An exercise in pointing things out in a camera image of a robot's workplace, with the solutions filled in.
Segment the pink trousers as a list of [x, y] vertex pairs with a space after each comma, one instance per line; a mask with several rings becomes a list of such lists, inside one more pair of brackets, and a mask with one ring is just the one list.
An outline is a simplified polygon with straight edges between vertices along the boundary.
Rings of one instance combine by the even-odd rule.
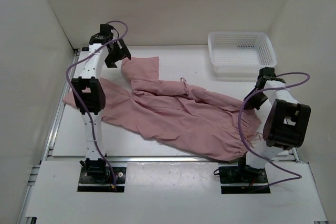
[[140, 134], [179, 150], [220, 161], [233, 161], [246, 152], [241, 137], [251, 140], [261, 121], [242, 102], [186, 81], [159, 78], [158, 57], [124, 59], [121, 72], [127, 90], [105, 78], [102, 112], [105, 123]]

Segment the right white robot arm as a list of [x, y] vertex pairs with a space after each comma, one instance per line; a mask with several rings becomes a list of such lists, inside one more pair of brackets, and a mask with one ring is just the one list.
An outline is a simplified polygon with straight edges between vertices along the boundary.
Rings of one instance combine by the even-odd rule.
[[[242, 113], [260, 109], [267, 100], [271, 103], [271, 109], [265, 121], [262, 140], [250, 148], [242, 131]], [[242, 182], [257, 178], [277, 154], [299, 148], [305, 139], [310, 114], [311, 107], [293, 98], [283, 79], [259, 76], [238, 112], [239, 135], [248, 151], [239, 159], [236, 177]]]

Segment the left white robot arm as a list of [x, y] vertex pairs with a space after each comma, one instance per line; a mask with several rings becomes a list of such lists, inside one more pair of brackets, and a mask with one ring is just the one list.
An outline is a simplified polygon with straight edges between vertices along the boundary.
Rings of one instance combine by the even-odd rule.
[[87, 153], [83, 166], [87, 175], [98, 182], [111, 179], [115, 184], [115, 173], [107, 161], [102, 140], [101, 118], [106, 106], [106, 96], [100, 76], [104, 64], [107, 68], [116, 68], [116, 62], [124, 58], [130, 59], [131, 54], [115, 31], [99, 32], [91, 36], [88, 53], [87, 59], [81, 61], [84, 63], [83, 70], [70, 82], [75, 105], [85, 125]]

